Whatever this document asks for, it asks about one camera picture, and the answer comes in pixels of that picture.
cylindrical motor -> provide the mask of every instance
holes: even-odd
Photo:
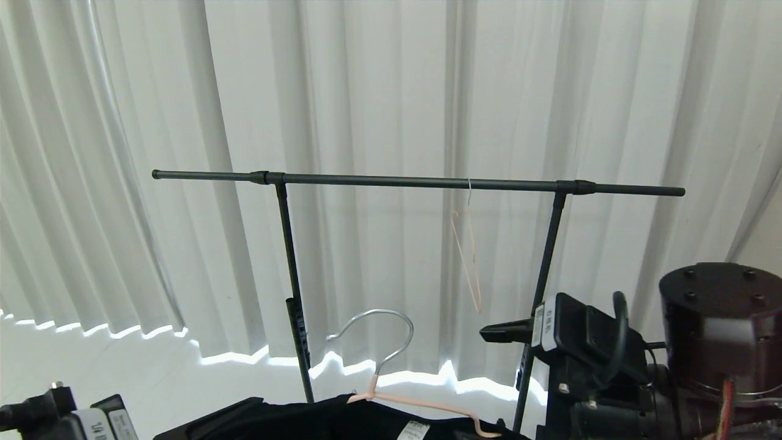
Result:
[[[782,279],[734,263],[698,263],[660,280],[668,364],[693,397],[736,406],[782,402]]]

clothes rack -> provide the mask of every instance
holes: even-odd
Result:
[[[288,317],[291,324],[291,333],[296,346],[296,357],[299,361],[299,371],[304,387],[304,394],[308,402],[314,402],[312,395],[312,383],[309,369],[310,352],[307,348],[307,326],[304,322],[301,289],[299,285],[299,273],[296,268],[296,252],[293,246],[293,233],[288,207],[287,184],[304,185],[342,185],[342,186],[392,186],[400,188],[440,188],[440,189],[489,189],[504,191],[540,191],[554,193],[554,207],[549,220],[546,243],[543,247],[543,258],[540,262],[540,271],[533,298],[533,306],[530,316],[535,308],[542,302],[543,293],[546,290],[551,259],[554,255],[554,245],[557,241],[557,233],[565,209],[565,201],[568,195],[581,196],[585,194],[633,194],[646,196],[681,197],[684,188],[671,186],[637,186],[637,185],[611,185],[590,182],[587,180],[496,180],[496,179],[457,179],[457,178],[433,178],[433,177],[401,177],[401,176],[373,176],[373,175],[321,175],[321,174],[293,174],[278,171],[255,171],[249,173],[234,172],[209,172],[209,171],[161,171],[153,170],[154,179],[191,179],[191,180],[223,180],[233,182],[252,182],[259,185],[274,185],[277,190],[280,219],[282,221],[282,234],[285,237],[285,253],[288,260],[288,270],[291,279],[292,298],[285,300],[288,308]],[[532,374],[533,357],[529,354],[529,346],[525,345],[522,353],[521,367],[516,378],[518,389],[518,402],[516,404],[513,431],[520,432],[522,417],[526,405],[527,392],[529,391],[529,379]]]

clothes hanger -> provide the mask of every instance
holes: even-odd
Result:
[[[459,250],[459,257],[461,257],[461,267],[465,270],[465,277],[467,277],[467,287],[470,289],[470,296],[472,296],[472,304],[475,306],[475,312],[479,315],[483,310],[483,298],[481,295],[481,279],[478,274],[478,265],[475,263],[475,235],[472,233],[472,210],[470,209],[470,201],[472,200],[472,181],[467,178],[467,185],[469,188],[467,195],[467,209],[465,214],[467,215],[467,226],[470,231],[470,241],[472,243],[472,271],[475,273],[475,289],[472,288],[472,281],[470,280],[470,271],[467,269],[467,262],[465,261],[465,253],[461,250],[461,242],[459,241],[459,233],[456,232],[456,224],[454,218],[459,216],[459,211],[453,211],[450,213],[450,228],[454,231],[454,239],[456,240],[456,248]]]
[[[463,409],[454,408],[453,406],[440,405],[439,403],[423,402],[420,400],[408,399],[406,397],[399,397],[395,395],[387,395],[387,394],[375,392],[375,389],[378,386],[378,377],[380,377],[380,370],[383,368],[386,362],[397,357],[401,352],[405,351],[407,349],[407,346],[410,345],[410,341],[413,340],[413,333],[415,332],[415,329],[413,327],[413,322],[410,321],[410,318],[408,318],[403,313],[397,312],[396,310],[390,310],[387,308],[373,308],[372,310],[367,310],[366,312],[355,315],[353,318],[350,319],[350,321],[347,322],[347,324],[345,324],[345,326],[338,333],[331,334],[328,337],[326,337],[326,341],[333,341],[336,338],[342,336],[345,333],[345,330],[347,330],[348,327],[352,326],[353,323],[355,323],[359,319],[364,318],[365,316],[374,315],[376,313],[385,313],[389,315],[394,315],[404,320],[404,322],[407,324],[407,328],[409,329],[407,332],[407,339],[405,340],[404,344],[402,344],[402,346],[399,347],[395,352],[391,353],[390,355],[387,355],[385,359],[378,362],[377,366],[375,367],[375,374],[373,374],[372,379],[369,380],[369,389],[367,390],[367,392],[363,394],[351,396],[347,401],[349,404],[353,402],[358,402],[360,400],[382,399],[382,400],[387,400],[389,402],[403,403],[404,405],[423,406],[425,408],[441,409],[442,411],[447,411],[449,413],[456,413],[456,414],[461,414],[462,416],[470,417],[472,421],[475,422],[475,433],[480,435],[481,437],[496,438],[502,435],[495,432],[485,432],[484,430],[482,430],[481,422],[478,416],[476,416],[474,413],[471,413],[469,411],[464,411]]]

white curtain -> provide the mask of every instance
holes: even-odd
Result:
[[[83,329],[189,328],[204,356],[294,355],[274,189],[153,168],[589,179],[681,199],[570,197],[547,294],[662,337],[656,283],[730,260],[782,164],[778,2],[2,0],[2,307]],[[473,191],[483,312],[450,213],[468,191],[289,186],[313,360],[510,384],[548,193]],[[469,235],[458,227],[469,258]]]

white tag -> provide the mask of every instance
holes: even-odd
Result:
[[[535,308],[535,320],[533,321],[533,347],[540,345],[540,332],[543,329],[543,307],[545,305],[546,304],[543,303]]]
[[[127,415],[126,410],[112,411],[109,413],[109,420],[111,427],[114,428],[114,434],[117,435],[117,440],[138,440],[136,430],[133,429],[131,418]]]
[[[79,409],[72,414],[79,418],[87,440],[116,440],[106,413],[97,408]]]
[[[550,352],[557,347],[557,341],[554,340],[554,325],[556,316],[554,310],[557,308],[557,297],[549,298],[543,308],[543,330],[540,335],[540,344],[543,350]]]
[[[429,425],[410,420],[396,440],[422,440],[429,430]]]

